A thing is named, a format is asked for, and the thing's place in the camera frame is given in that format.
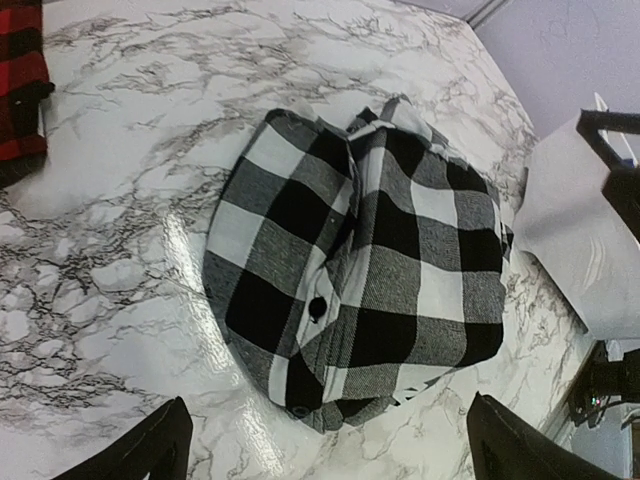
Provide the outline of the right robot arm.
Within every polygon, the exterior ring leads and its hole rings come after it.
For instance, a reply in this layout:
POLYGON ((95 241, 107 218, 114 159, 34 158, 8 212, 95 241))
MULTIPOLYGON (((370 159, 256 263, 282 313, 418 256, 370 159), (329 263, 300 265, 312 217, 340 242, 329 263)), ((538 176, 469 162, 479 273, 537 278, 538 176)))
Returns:
POLYGON ((576 131, 597 157, 595 212, 589 228, 584 322, 599 340, 597 354, 570 396, 574 424, 597 425, 604 413, 624 403, 639 403, 639 349, 620 359, 604 357, 606 342, 639 340, 639 165, 624 161, 602 136, 637 134, 639 116, 583 110, 576 131))

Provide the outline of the black white plaid shirt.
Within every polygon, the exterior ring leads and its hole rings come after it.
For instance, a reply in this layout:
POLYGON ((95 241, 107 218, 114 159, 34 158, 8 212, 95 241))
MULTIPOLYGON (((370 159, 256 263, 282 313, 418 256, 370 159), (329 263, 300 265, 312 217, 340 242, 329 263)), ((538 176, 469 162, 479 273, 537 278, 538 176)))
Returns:
POLYGON ((398 96, 346 128, 269 111, 212 215, 202 283, 254 385, 325 433, 501 347, 496 188, 398 96))

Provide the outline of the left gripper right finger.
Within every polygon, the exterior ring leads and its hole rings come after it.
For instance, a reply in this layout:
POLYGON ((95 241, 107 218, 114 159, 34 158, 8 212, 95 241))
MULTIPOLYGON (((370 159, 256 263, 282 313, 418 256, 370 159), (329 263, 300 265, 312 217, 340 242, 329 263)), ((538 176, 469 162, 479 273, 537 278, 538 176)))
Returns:
POLYGON ((490 395, 475 395, 466 422, 477 479, 618 479, 555 444, 490 395))

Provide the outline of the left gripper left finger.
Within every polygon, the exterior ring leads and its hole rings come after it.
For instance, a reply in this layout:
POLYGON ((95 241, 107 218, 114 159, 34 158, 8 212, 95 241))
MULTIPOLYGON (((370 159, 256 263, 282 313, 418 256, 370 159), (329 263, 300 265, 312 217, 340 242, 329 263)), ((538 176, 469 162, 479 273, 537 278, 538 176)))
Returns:
POLYGON ((185 480, 192 434, 189 411, 176 397, 55 480, 185 480))

